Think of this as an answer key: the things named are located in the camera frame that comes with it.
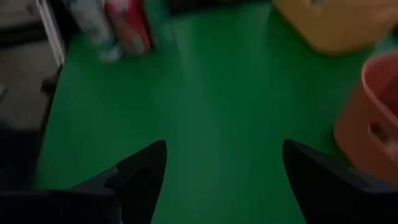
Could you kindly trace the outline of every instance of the handle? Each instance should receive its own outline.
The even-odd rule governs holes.
[[[398,165],[398,141],[389,134],[386,128],[379,123],[369,124],[369,135],[371,139],[381,148],[392,161]]]

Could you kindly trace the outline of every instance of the black object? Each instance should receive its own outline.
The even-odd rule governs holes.
[[[42,21],[28,22],[0,29],[0,47],[12,47],[46,39],[47,34]]]
[[[0,223],[150,223],[166,161],[157,141],[70,190],[3,192]]]
[[[393,185],[293,140],[283,160],[307,223],[397,223]]]
[[[39,130],[0,123],[0,191],[30,189],[39,152]]]
[[[54,19],[58,25],[65,47],[68,48],[72,37],[75,34],[79,34],[80,30],[75,20],[72,18],[72,15],[65,9],[63,1],[48,0],[48,4],[53,10]]]
[[[6,87],[4,87],[4,86],[2,86],[2,85],[0,84],[0,102],[4,99],[4,97],[6,96],[6,94],[7,94],[7,89],[6,89]]]
[[[395,26],[395,28],[392,30],[392,33],[394,35],[398,35],[398,25]]]

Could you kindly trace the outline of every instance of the bottle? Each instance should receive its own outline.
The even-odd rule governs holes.
[[[100,0],[64,0],[64,4],[95,46],[102,61],[113,62],[121,57],[118,40],[106,19]]]
[[[105,0],[105,10],[127,53],[139,55],[152,48],[142,0]]]

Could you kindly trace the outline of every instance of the plastic bucket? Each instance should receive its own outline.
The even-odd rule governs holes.
[[[372,45],[398,21],[395,0],[273,0],[318,52],[340,54]]]
[[[398,185],[398,52],[369,60],[335,125],[352,164]]]

